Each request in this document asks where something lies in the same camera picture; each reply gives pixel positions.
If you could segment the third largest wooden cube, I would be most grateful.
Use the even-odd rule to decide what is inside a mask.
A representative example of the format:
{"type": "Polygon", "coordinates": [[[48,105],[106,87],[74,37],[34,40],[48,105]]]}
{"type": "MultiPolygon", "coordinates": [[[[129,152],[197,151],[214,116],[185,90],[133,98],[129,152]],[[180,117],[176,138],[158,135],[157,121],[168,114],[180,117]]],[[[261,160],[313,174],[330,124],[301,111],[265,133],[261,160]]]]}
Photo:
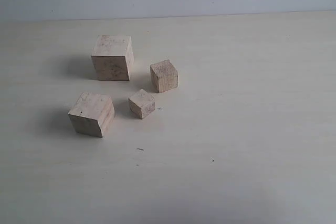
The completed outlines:
{"type": "Polygon", "coordinates": [[[169,60],[151,64],[150,75],[157,93],[178,87],[178,71],[169,60]]]}

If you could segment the smallest wooden cube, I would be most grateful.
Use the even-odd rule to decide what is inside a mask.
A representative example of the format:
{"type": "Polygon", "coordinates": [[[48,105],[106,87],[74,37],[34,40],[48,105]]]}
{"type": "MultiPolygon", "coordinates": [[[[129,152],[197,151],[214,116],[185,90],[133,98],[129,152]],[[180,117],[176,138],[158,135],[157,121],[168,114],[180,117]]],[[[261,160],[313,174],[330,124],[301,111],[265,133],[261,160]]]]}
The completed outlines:
{"type": "Polygon", "coordinates": [[[144,119],[155,110],[155,99],[143,89],[128,98],[130,110],[140,119],[144,119]]]}

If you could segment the second largest wooden cube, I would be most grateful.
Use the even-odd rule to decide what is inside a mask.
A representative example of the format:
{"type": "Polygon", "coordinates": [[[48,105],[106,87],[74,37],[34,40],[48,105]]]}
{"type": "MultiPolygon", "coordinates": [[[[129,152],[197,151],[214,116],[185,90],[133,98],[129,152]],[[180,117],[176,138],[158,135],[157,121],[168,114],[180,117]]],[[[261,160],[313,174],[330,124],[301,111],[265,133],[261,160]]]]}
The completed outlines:
{"type": "Polygon", "coordinates": [[[83,92],[68,116],[77,133],[102,138],[115,116],[112,98],[83,92]]]}

